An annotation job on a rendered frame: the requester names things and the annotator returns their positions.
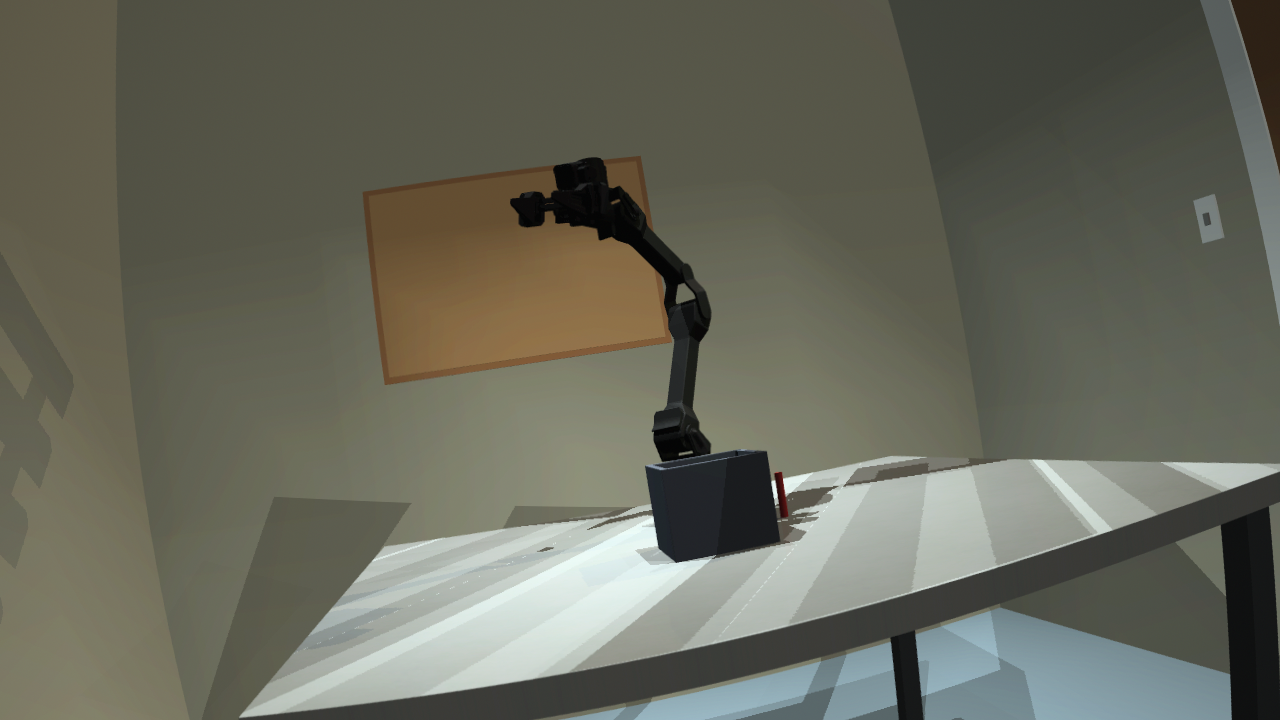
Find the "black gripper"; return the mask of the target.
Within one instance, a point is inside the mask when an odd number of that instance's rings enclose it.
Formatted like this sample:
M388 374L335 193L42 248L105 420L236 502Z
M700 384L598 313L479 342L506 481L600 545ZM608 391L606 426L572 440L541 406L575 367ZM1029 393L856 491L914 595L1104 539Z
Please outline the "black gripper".
M553 211L557 224L588 227L594 225L596 219L605 218L608 199L608 186L604 182L594 182L579 184L575 190L556 191L549 199L535 191L521 193L518 199L509 199L509 205L518 211L520 227L541 225L545 222L545 211Z

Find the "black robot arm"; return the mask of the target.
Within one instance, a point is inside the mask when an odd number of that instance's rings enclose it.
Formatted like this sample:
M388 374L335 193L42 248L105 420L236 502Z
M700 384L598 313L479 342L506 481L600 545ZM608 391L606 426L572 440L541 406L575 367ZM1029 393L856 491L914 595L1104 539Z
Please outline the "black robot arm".
M699 430L692 411L698 352L710 325L710 304L707 290L695 279L692 268L684 264L672 250L646 225L646 215L620 186L611 188L602 158L584 158L553 168L557 190L575 190L579 184L604 182L609 188L608 213L596 219L598 240L613 237L632 246L666 281L666 313L668 329L675 338L667 406L654 415L653 439L662 462L710 454L710 441ZM616 199L618 202L611 204ZM687 284L695 299L676 304L678 284ZM692 451L692 454L681 452Z

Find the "dark red peg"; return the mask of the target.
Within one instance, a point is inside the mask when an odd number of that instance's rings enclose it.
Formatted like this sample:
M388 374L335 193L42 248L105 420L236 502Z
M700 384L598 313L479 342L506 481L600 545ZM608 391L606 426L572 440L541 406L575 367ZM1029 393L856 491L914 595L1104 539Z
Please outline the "dark red peg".
M787 510L786 495L785 495L785 482L783 482L782 471L774 473L774 486L776 486L777 495L778 495L778 501L780 501L780 518L788 518L788 510Z

